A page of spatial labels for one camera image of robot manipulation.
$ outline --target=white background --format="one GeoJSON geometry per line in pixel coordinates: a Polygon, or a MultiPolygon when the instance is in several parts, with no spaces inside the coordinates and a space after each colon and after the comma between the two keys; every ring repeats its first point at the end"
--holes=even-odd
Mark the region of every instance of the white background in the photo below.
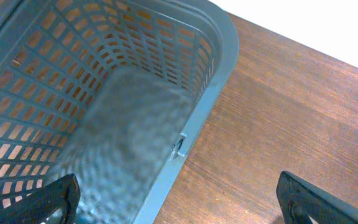
{"type": "Polygon", "coordinates": [[[227,12],[358,67],[358,1],[210,1],[227,12]]]}

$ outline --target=plastic basket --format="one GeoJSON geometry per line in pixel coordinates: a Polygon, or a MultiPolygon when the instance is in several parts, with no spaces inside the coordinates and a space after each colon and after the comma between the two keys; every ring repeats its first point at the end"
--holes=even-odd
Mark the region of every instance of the plastic basket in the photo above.
{"type": "Polygon", "coordinates": [[[19,1],[0,24],[0,211],[74,173],[78,222],[152,222],[237,56],[208,1],[19,1]]]}

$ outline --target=basket bottom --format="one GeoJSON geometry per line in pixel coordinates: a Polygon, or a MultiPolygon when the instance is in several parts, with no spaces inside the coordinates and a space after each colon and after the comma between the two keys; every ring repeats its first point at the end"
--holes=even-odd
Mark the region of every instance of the basket bottom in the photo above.
{"type": "Polygon", "coordinates": [[[192,109],[166,80],[137,67],[114,72],[50,172],[76,175],[78,222],[131,222],[192,109]]]}

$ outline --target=basket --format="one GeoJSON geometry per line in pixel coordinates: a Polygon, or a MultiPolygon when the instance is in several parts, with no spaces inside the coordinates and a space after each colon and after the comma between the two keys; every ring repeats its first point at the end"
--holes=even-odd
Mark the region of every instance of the basket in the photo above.
{"type": "Polygon", "coordinates": [[[18,1],[0,23],[0,211],[74,173],[76,223],[150,223],[238,57],[214,4],[18,1]]]}

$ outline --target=wood grain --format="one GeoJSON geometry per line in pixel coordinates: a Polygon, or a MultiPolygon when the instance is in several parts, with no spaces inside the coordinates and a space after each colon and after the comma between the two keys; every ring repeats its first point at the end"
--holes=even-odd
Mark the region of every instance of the wood grain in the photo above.
{"type": "Polygon", "coordinates": [[[231,18],[237,67],[155,222],[283,223],[283,170],[358,208],[358,68],[231,18]]]}

